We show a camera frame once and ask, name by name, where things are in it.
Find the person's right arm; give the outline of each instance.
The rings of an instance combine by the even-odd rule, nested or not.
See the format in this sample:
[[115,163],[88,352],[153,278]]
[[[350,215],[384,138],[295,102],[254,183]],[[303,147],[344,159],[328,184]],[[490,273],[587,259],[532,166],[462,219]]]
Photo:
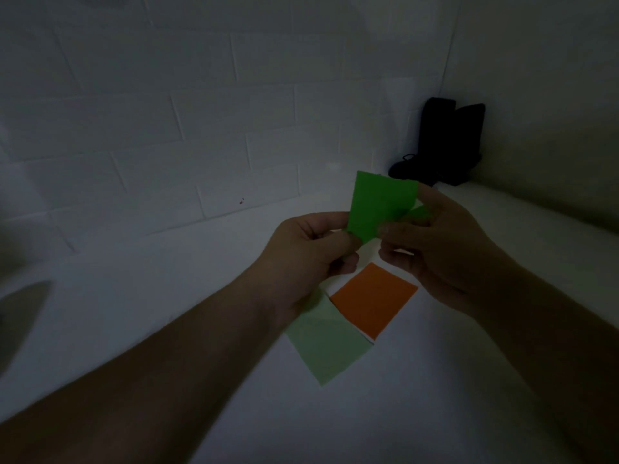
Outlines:
[[473,317],[587,461],[619,462],[619,331],[515,263],[456,202],[422,184],[419,199],[432,217],[383,225],[381,258]]

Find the hand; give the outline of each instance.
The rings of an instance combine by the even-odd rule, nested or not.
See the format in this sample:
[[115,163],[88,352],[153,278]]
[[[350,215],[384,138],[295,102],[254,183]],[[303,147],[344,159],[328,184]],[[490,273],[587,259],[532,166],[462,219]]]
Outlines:
[[412,273],[438,301],[470,315],[506,296],[524,269],[456,202],[423,184],[418,198],[431,218],[382,225],[380,257]]
[[344,229],[347,211],[310,213],[280,224],[264,251],[243,274],[282,322],[298,313],[304,297],[330,276],[357,269],[361,240]]

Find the forearm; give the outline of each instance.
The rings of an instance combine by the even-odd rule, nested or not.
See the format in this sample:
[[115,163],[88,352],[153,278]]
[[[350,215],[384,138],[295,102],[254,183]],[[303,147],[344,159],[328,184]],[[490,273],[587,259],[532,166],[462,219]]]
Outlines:
[[619,460],[619,332],[524,270],[476,315],[591,461]]
[[172,462],[283,326],[241,278],[0,426],[3,462]]

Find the person's right hand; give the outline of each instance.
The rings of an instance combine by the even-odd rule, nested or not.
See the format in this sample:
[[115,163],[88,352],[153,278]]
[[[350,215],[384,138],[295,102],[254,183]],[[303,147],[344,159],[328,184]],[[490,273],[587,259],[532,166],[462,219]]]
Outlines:
[[517,289],[524,269],[490,240],[465,208],[421,183],[418,198],[431,218],[379,228],[379,254],[385,262],[412,273],[438,301],[470,315]]

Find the person's left arm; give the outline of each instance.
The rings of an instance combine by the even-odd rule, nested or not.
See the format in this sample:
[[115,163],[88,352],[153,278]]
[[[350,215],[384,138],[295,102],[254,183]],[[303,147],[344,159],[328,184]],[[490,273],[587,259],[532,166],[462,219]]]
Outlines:
[[3,463],[158,463],[191,456],[258,359],[327,277],[352,273],[348,213],[284,221],[235,281],[0,425]]

